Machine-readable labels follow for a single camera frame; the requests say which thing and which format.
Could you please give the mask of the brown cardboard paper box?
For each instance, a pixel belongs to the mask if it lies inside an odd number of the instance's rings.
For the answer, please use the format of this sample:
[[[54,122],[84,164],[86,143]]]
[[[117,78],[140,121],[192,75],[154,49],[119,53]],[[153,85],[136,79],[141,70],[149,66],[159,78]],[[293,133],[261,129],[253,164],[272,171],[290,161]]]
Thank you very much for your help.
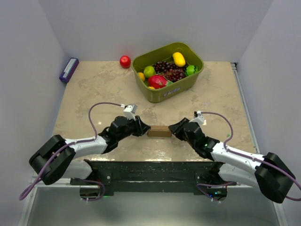
[[[171,137],[172,132],[168,126],[151,125],[150,130],[147,132],[149,137]]]

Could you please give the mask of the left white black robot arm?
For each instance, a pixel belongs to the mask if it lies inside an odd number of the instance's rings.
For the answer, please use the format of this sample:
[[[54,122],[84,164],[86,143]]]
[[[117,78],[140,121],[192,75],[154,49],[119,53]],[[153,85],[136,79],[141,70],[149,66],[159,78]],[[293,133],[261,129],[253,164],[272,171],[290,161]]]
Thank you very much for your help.
[[[52,136],[30,158],[29,164],[44,184],[51,185],[63,177],[73,159],[108,153],[119,141],[129,136],[141,137],[150,129],[139,116],[134,119],[118,116],[96,137],[64,139],[61,135]]]

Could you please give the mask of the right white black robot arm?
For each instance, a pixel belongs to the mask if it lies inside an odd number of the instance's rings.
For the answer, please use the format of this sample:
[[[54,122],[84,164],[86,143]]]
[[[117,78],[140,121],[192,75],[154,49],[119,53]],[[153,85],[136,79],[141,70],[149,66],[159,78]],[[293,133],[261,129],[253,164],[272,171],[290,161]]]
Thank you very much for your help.
[[[226,181],[258,188],[269,200],[282,203],[287,198],[294,174],[274,153],[266,155],[248,153],[206,136],[200,125],[184,118],[169,126],[172,134],[186,141],[202,158],[222,163],[219,169],[210,172],[210,181],[220,185]]]

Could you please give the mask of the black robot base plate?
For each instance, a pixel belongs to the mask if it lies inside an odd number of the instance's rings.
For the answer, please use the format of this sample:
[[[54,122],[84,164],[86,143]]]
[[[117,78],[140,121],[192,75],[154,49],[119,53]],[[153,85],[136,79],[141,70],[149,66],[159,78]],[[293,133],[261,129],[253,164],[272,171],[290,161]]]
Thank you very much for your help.
[[[71,179],[71,185],[80,186],[82,198],[97,195],[95,188],[101,182],[106,196],[117,192],[193,193],[223,200],[227,186],[218,171],[221,162],[202,161],[86,161],[92,173],[86,182]]]

